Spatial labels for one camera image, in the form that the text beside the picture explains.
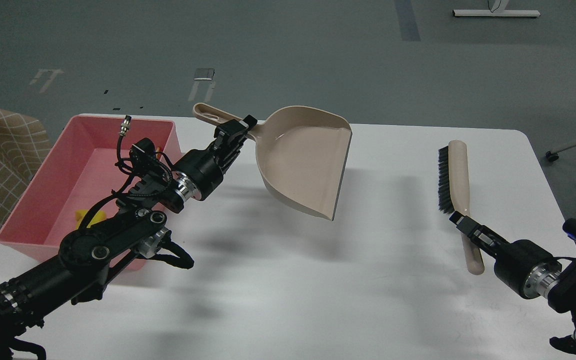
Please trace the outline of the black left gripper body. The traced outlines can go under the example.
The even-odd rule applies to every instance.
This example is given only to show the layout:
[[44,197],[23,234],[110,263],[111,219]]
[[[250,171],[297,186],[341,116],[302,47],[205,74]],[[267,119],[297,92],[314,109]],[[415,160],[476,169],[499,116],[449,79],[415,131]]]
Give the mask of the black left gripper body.
[[210,148],[186,152],[174,162],[174,170],[182,173],[194,184],[198,194],[193,197],[199,201],[205,201],[222,184],[226,174],[226,166]]

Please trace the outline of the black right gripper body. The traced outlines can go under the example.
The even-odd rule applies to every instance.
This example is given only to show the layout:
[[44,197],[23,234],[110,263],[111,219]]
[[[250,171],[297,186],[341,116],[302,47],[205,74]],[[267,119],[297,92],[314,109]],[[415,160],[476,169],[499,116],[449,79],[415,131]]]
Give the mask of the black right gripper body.
[[562,264],[531,240],[501,243],[494,248],[494,275],[522,299],[547,297],[562,273]]

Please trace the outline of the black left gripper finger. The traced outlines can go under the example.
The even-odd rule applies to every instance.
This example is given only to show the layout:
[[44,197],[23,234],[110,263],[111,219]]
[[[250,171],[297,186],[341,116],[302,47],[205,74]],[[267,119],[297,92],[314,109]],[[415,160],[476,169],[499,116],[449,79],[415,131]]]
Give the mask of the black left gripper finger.
[[241,145],[243,145],[247,134],[249,134],[249,131],[253,130],[256,125],[258,125],[258,119],[252,115],[247,115],[242,120],[228,120],[216,126],[215,132],[225,132],[241,135]]
[[215,164],[226,173],[241,153],[242,135],[215,131],[210,145]]

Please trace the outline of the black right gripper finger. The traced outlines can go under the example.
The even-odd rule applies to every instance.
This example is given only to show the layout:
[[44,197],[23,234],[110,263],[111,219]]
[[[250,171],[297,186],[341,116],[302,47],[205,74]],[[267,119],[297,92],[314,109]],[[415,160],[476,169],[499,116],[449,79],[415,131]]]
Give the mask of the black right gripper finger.
[[460,219],[455,227],[487,255],[494,259],[498,258],[501,245],[501,236],[498,233],[473,219]]
[[498,248],[503,244],[510,243],[491,228],[457,210],[449,216],[449,221],[478,248]]

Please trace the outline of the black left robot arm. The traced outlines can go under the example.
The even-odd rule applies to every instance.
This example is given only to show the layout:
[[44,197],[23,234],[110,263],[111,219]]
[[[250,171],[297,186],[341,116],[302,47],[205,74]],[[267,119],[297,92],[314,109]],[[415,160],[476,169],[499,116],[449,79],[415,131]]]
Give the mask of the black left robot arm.
[[127,175],[122,187],[89,209],[62,239],[57,255],[0,284],[0,360],[11,360],[14,351],[45,360],[43,346],[19,336],[42,327],[45,316],[67,302],[101,300],[108,284],[134,260],[191,269],[193,258],[172,241],[167,215],[154,207],[162,204],[178,214],[188,199],[205,200],[223,182],[258,120],[248,115],[218,123],[207,148],[190,150],[177,162],[148,137],[122,157],[130,123],[126,116],[116,144],[115,166]]

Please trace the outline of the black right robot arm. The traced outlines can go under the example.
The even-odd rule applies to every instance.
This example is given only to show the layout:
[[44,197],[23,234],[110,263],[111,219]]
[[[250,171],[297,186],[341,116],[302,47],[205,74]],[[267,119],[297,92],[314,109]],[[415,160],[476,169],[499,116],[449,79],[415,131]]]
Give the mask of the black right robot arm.
[[[576,355],[576,256],[561,258],[551,255],[528,239],[509,242],[491,228],[458,211],[450,215],[451,223],[473,245],[494,259],[494,275],[522,299],[546,299],[557,313],[569,313],[573,332],[564,337],[551,337],[550,345],[563,353]],[[576,246],[576,219],[569,218],[562,230]]]

